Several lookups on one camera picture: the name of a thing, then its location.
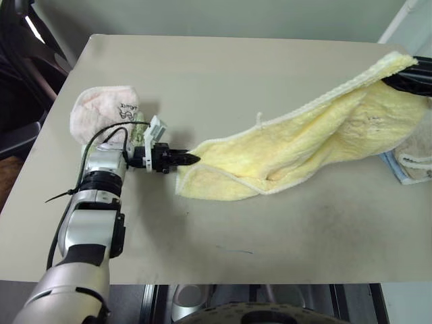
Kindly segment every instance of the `gray wall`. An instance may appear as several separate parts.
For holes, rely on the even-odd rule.
[[[400,44],[411,55],[432,57],[432,0],[418,0],[387,44]]]
[[[37,0],[73,64],[91,34],[376,42],[404,0]]]

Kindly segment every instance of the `dark floor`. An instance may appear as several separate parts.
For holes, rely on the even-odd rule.
[[[0,281],[0,324],[11,324],[18,311],[23,307],[35,283]],[[329,292],[330,285],[274,285],[278,302],[299,303],[294,290],[299,289],[307,308],[320,313],[334,315],[333,301]],[[369,285],[340,285],[344,287],[349,320],[353,324],[378,324]],[[111,316],[108,324],[148,324],[142,321],[142,305],[145,285],[112,285],[109,309]],[[156,323],[171,324],[171,301],[176,286],[167,287],[166,299],[162,302],[164,311]],[[211,297],[210,306],[229,302],[250,300],[249,285],[218,285]],[[262,288],[257,290],[256,301],[266,302]]]
[[[17,157],[0,160],[0,213],[23,164],[23,160]]]

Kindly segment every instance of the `black chair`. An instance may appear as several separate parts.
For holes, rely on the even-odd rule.
[[[3,0],[0,7],[0,159],[26,158],[70,71],[31,3]]]

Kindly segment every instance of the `table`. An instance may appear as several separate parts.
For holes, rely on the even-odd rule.
[[[93,35],[51,109],[0,215],[0,279],[38,281],[73,187],[77,96],[131,84],[172,148],[235,134],[359,74],[394,45],[315,40]],[[113,284],[348,283],[432,279],[431,183],[400,185],[378,157],[321,169],[271,196],[174,195],[175,173],[128,172]]]

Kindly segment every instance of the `white bracket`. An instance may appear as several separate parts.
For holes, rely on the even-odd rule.
[[[146,165],[147,172],[152,172],[151,149],[158,142],[164,131],[167,129],[166,124],[161,121],[156,115],[153,116],[150,126],[144,131],[144,149],[146,156],[143,157],[143,164]]]

